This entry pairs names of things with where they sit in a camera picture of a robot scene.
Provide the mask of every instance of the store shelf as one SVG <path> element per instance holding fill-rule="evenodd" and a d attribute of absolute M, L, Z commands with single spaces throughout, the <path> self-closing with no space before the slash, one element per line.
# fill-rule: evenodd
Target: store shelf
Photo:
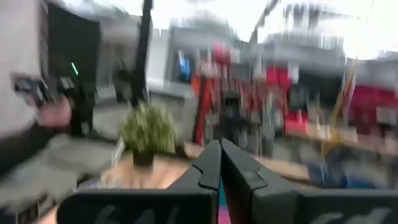
<path fill-rule="evenodd" d="M 331 144 L 342 144 L 344 146 L 380 153 L 386 156 L 398 156 L 396 147 L 398 146 L 398 141 L 396 139 L 383 139 L 377 136 L 356 134 L 353 130 L 330 128 L 329 125 L 303 125 L 305 125 L 305 130 L 286 129 L 286 135 L 325 141 Z"/>

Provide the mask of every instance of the pink object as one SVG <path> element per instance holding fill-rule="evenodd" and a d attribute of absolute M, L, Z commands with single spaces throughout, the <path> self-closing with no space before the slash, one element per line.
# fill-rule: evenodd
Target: pink object
<path fill-rule="evenodd" d="M 218 210 L 218 224 L 231 224 L 227 208 L 220 208 Z"/>

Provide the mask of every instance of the blue object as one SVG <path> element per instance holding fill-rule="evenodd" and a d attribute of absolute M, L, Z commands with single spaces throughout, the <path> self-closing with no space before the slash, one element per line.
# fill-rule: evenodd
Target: blue object
<path fill-rule="evenodd" d="M 225 193 L 223 187 L 223 181 L 220 183 L 220 207 L 226 207 Z"/>

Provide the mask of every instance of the ceiling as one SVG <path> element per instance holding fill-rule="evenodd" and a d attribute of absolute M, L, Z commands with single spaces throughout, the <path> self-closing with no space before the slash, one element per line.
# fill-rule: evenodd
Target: ceiling
<path fill-rule="evenodd" d="M 56 0 L 67 7 L 88 13 L 107 14 L 109 11 L 140 16 L 143 0 Z M 259 18 L 271 0 L 153 0 L 153 26 L 168 29 L 171 24 L 185 26 L 187 20 L 204 20 L 221 24 L 234 30 L 238 39 L 248 42 Z M 398 52 L 398 31 L 391 29 L 398 21 L 396 6 L 390 0 L 279 0 L 277 6 L 266 16 L 259 28 L 258 41 L 268 35 L 292 30 L 284 21 L 288 5 L 316 5 L 329 15 L 320 19 L 313 35 L 345 38 L 346 45 L 368 46 L 366 53 L 377 50 Z"/>

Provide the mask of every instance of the toy gun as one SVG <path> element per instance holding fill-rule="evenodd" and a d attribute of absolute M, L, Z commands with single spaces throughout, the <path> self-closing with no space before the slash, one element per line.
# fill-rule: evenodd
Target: toy gun
<path fill-rule="evenodd" d="M 14 91 L 34 100 L 36 107 L 45 103 L 56 103 L 62 96 L 70 97 L 75 91 L 75 84 L 70 77 L 48 77 L 45 80 L 33 78 L 23 73 L 12 74 Z"/>

